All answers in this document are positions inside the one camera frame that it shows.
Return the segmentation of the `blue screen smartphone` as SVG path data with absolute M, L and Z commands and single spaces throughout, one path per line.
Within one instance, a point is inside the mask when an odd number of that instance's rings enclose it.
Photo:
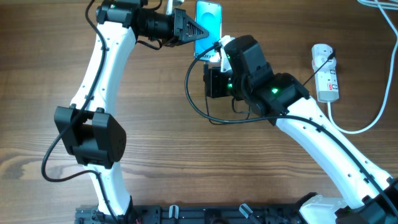
M 209 33 L 207 38 L 195 41 L 194 57 L 197 57 L 206 49 L 212 47 L 214 42 L 221 39 L 221 4 L 209 1 L 197 1 L 195 21 Z

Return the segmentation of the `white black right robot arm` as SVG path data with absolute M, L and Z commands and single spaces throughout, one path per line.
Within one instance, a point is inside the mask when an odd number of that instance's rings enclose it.
M 397 181 L 364 156 L 324 115 L 291 74 L 274 73 L 251 36 L 224 36 L 213 46 L 221 65 L 204 74 L 212 98 L 247 103 L 297 141 L 326 172 L 340 198 L 309 194 L 298 206 L 307 223 L 396 223 Z

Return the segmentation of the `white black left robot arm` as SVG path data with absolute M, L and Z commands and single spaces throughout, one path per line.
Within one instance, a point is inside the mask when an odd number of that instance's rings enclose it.
M 96 21 L 85 77 L 70 106 L 56 109 L 54 121 L 68 154 L 91 176 L 99 200 L 95 221 L 127 223 L 134 216 L 132 199 L 119 163 L 126 132 L 114 118 L 125 64 L 139 36 L 174 47 L 207 38 L 209 32 L 185 10 L 160 14 L 147 1 L 103 1 Z

